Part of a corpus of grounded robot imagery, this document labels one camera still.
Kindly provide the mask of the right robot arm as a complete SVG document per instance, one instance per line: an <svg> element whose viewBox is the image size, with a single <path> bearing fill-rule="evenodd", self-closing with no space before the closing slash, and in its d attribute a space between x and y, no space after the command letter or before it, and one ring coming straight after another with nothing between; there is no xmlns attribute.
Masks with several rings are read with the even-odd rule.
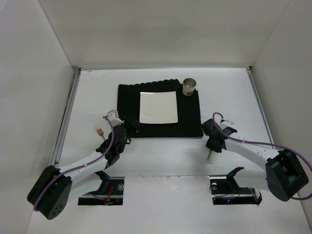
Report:
<svg viewBox="0 0 312 234"><path fill-rule="evenodd" d="M209 138L208 149L217 153L223 150L236 153L260 167L259 171L253 171L240 166L229 172L226 178L235 186L266 190L277 199L288 201L308 184L306 172L297 155L290 150L252 144L225 120L215 126L213 119L209 119L200 128Z"/></svg>

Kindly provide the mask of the black cloth placemat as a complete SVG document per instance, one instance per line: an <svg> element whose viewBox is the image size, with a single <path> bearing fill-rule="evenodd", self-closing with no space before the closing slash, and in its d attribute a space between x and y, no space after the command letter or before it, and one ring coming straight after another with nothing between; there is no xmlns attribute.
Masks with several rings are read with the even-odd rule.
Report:
<svg viewBox="0 0 312 234"><path fill-rule="evenodd" d="M130 138L154 137L203 137L200 129L200 105L198 90L191 96L182 93L182 84L178 79L165 79L141 84L120 84L118 86L117 110L123 120L139 122L141 92L176 92L178 123L143 124L138 132L131 131Z"/></svg>

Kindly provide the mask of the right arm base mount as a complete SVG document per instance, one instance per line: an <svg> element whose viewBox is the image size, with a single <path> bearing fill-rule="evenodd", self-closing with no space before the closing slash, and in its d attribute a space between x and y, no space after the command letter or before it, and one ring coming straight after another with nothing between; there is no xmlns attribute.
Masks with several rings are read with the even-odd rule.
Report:
<svg viewBox="0 0 312 234"><path fill-rule="evenodd" d="M259 205L262 202L260 190L239 187L236 174L244 167L236 167L226 175L210 177L209 191L214 205Z"/></svg>

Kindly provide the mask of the silver metal cup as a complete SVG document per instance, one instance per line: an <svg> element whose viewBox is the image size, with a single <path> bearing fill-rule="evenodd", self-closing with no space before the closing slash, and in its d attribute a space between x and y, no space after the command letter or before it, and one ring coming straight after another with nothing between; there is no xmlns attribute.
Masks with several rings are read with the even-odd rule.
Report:
<svg viewBox="0 0 312 234"><path fill-rule="evenodd" d="M186 78L182 83L182 93L185 96L191 96L194 93L197 82L193 78Z"/></svg>

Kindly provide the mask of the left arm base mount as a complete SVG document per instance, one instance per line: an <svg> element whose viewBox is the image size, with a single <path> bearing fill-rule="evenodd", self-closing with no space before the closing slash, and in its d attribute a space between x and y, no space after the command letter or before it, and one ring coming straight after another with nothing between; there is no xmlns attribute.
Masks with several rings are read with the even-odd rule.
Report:
<svg viewBox="0 0 312 234"><path fill-rule="evenodd" d="M104 171L94 174L101 180L99 188L78 198L79 206L123 205L124 177L110 177Z"/></svg>

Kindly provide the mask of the white square plate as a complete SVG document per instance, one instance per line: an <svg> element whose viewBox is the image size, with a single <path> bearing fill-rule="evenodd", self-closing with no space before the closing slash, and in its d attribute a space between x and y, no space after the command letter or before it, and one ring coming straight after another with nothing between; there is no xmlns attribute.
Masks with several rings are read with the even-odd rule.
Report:
<svg viewBox="0 0 312 234"><path fill-rule="evenodd" d="M178 123L176 92L141 92L139 122L143 124Z"/></svg>

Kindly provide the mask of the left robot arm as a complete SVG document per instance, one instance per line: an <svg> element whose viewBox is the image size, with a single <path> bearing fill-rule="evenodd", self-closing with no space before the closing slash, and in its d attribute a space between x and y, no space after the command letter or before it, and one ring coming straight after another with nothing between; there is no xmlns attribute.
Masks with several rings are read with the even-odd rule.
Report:
<svg viewBox="0 0 312 234"><path fill-rule="evenodd" d="M112 114L103 117L109 124L111 132L108 138L89 156L68 166L46 167L30 190L27 201L33 205L35 212L40 212L51 220L65 208L73 195L74 187L91 175L96 175L95 183L86 183L80 187L81 193L105 191L109 176L104 172L114 165L131 143L130 134L138 133L139 121L118 118Z"/></svg>

